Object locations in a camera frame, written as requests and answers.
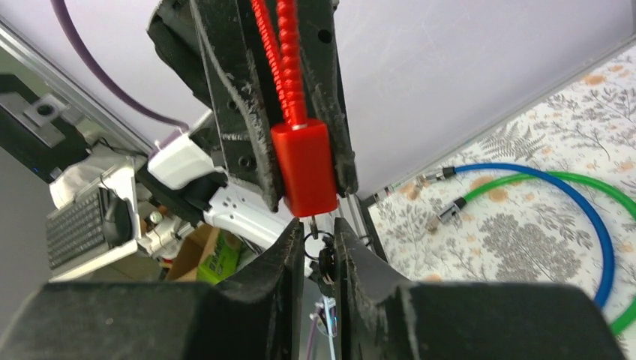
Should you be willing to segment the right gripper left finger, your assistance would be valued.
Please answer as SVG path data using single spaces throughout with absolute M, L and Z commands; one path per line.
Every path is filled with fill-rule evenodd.
M 52 282 L 1 337 L 3 359 L 297 359 L 304 226 L 226 280 Z

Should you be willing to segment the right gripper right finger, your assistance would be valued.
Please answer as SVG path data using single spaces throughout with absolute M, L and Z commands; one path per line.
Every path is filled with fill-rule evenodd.
M 334 222 L 339 359 L 622 359 L 601 311 L 555 283 L 416 282 Z

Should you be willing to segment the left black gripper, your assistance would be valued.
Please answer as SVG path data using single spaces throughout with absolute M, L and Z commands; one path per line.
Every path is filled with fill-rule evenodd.
M 280 172 L 238 2 L 160 1 L 147 34 L 161 61 L 198 101 L 212 106 L 229 180 L 277 212 Z

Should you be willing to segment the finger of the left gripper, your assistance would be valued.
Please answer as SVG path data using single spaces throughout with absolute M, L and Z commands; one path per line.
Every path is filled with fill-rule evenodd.
M 335 37 L 333 1 L 299 1 L 301 63 L 310 110 L 329 131 L 337 192 L 359 189 Z

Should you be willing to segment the red cable padlock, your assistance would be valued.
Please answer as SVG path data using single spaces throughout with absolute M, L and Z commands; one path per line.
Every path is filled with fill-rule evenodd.
M 251 8 L 273 76 L 283 123 L 271 128 L 285 188 L 285 202 L 298 218 L 332 212 L 337 189 L 327 125 L 308 115 L 300 57 L 296 1 L 277 1 L 272 25 L 264 1 Z

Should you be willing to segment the silver keys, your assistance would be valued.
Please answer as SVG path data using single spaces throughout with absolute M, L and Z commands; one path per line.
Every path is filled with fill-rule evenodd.
M 321 287 L 333 287 L 334 220 L 332 213 L 303 217 L 304 276 Z

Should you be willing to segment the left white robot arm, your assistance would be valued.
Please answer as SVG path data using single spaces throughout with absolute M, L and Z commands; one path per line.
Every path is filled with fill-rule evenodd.
M 337 195 L 359 188 L 335 40 L 335 1 L 299 1 L 307 113 L 329 131 Z M 283 178 L 270 128 L 282 112 L 249 1 L 161 1 L 147 29 L 159 58 L 208 107 L 150 157 L 142 183 L 189 223 L 269 248 Z

